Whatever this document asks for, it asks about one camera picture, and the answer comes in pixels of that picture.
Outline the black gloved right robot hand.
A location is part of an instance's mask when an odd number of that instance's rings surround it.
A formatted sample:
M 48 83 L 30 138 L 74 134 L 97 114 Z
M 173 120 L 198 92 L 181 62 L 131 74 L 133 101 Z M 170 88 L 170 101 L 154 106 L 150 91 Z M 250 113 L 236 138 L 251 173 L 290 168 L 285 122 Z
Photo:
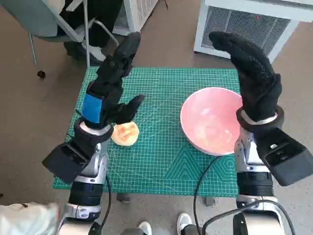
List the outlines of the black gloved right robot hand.
M 281 75 L 264 52 L 244 37 L 229 32 L 209 33 L 214 49 L 227 52 L 235 66 L 243 110 L 254 122 L 273 117 L 282 92 Z

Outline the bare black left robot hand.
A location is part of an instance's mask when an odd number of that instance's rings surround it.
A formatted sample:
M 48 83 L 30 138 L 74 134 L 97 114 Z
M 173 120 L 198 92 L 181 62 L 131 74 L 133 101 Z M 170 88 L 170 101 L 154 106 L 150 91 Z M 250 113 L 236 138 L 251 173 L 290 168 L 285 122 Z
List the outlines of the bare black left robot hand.
M 127 77 L 140 45 L 141 35 L 132 32 L 124 38 L 112 55 L 108 55 L 97 70 L 97 78 L 86 89 L 82 118 L 87 127 L 102 129 L 116 123 L 128 123 L 135 117 L 145 95 L 135 96 L 129 103 L 120 103 L 122 79 Z

